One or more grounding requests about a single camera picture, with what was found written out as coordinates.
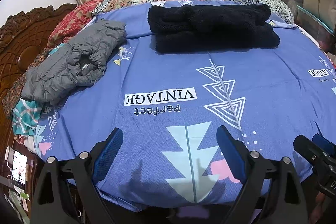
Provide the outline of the right hand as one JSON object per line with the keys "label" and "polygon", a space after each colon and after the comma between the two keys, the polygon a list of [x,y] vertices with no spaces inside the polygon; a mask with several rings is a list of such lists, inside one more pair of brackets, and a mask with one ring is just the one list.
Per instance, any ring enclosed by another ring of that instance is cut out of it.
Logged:
{"label": "right hand", "polygon": [[325,208],[329,204],[329,198],[319,192],[315,199],[315,208],[312,210],[310,216],[309,216],[309,223],[310,224],[316,224],[317,221],[323,216],[323,212],[325,211]]}

